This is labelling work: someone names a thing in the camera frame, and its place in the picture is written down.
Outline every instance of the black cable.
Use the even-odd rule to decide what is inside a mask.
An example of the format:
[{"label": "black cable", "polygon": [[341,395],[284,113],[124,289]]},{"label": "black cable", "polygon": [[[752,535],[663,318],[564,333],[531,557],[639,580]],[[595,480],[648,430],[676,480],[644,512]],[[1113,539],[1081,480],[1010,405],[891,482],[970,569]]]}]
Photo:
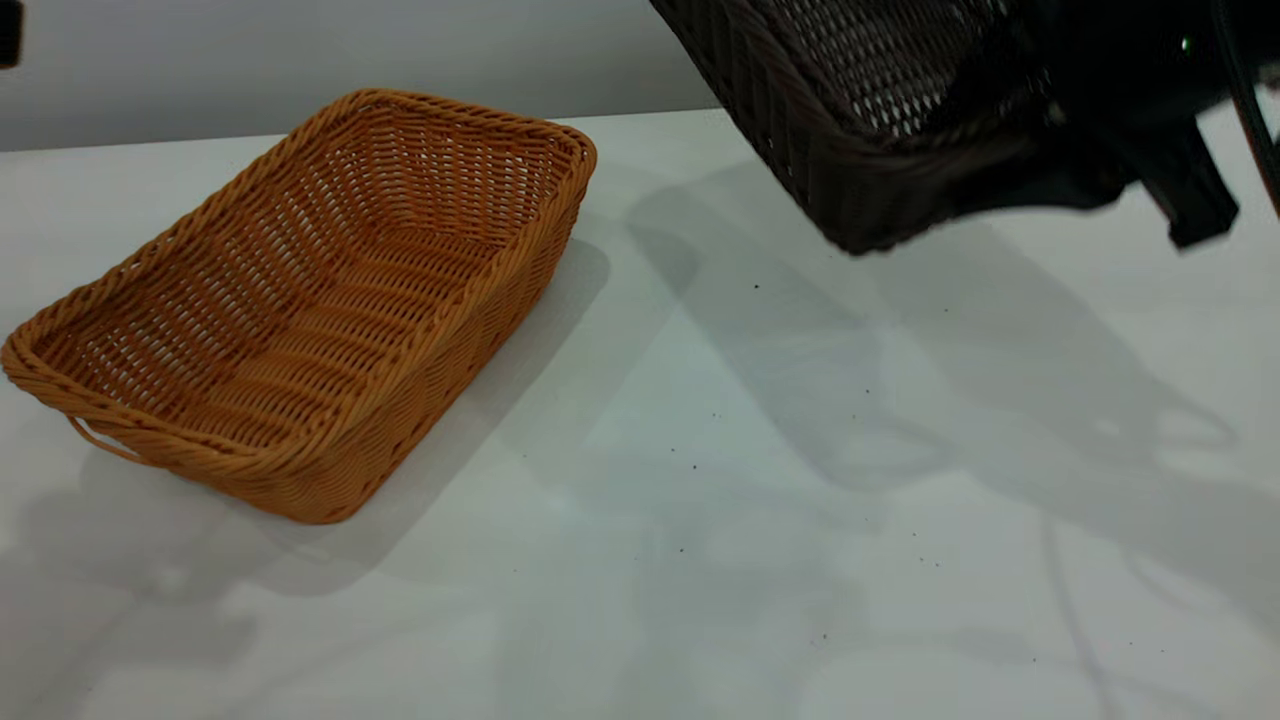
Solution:
[{"label": "black cable", "polygon": [[1262,173],[1267,193],[1271,195],[1271,204],[1275,205],[1276,214],[1280,215],[1280,147],[1277,147],[1276,141],[1271,140],[1271,131],[1267,129],[1262,108],[1258,106],[1253,74],[1247,69],[1244,58],[1240,55],[1228,0],[1211,0],[1211,3],[1213,31],[1217,33],[1217,45],[1226,67],[1231,97],[1235,100],[1235,111],[1240,115],[1240,124],[1244,126],[1244,133],[1249,138],[1249,147],[1253,150],[1253,159],[1258,163],[1258,172]]}]

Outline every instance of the black object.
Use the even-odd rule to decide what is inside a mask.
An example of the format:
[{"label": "black object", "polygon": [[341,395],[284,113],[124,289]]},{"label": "black object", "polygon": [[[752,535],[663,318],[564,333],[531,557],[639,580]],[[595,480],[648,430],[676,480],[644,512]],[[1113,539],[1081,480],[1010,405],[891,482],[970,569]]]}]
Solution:
[{"label": "black object", "polygon": [[22,59],[22,3],[0,0],[0,68],[12,68]]},{"label": "black object", "polygon": [[1196,126],[1252,95],[1277,0],[652,0],[833,242],[882,250],[997,208],[1092,209],[1142,182],[1180,249],[1239,208]]},{"label": "black object", "polygon": [[[1248,32],[1224,28],[1238,18]],[[1137,177],[1180,247],[1231,228],[1239,206],[1196,115],[1231,95],[1228,58],[1253,85],[1280,59],[1280,4],[1254,0],[1034,0],[1012,33],[1047,81],[1053,109]]]}]

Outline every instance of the dark brown wicker basket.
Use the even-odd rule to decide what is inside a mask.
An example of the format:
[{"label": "dark brown wicker basket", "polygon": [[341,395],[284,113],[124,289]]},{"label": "dark brown wicker basket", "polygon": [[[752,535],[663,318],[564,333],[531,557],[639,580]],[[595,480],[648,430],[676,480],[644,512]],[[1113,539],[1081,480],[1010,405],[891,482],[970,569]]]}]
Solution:
[{"label": "dark brown wicker basket", "polygon": [[[849,252],[961,214],[957,195],[972,197],[986,170],[1037,151],[1028,127],[1043,96],[1021,68],[984,55],[1014,0],[652,3],[778,181]],[[989,73],[974,72],[982,63]]]}]

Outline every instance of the table surface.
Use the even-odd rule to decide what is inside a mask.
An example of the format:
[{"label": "table surface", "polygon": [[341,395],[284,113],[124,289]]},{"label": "table surface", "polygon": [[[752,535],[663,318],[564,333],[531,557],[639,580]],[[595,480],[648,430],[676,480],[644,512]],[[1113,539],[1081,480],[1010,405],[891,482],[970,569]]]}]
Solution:
[{"label": "table surface", "polygon": [[[828,247],[721,111],[600,150],[525,325],[301,527],[0,387],[0,717],[1262,719],[1280,227],[1139,191]],[[0,155],[0,329],[275,138]]]}]

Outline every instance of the rectangular basket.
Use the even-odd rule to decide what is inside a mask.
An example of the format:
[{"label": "rectangular basket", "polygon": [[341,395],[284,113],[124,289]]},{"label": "rectangular basket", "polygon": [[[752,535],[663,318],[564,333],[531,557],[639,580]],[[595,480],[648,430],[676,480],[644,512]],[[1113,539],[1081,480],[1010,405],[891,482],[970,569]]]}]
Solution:
[{"label": "rectangular basket", "polygon": [[538,301],[594,168],[572,128],[355,92],[18,328],[5,373],[116,455],[343,520]]},{"label": "rectangular basket", "polygon": [[1004,0],[650,0],[787,192],[860,255],[959,213],[975,173],[1025,152],[1027,97],[931,119]]}]

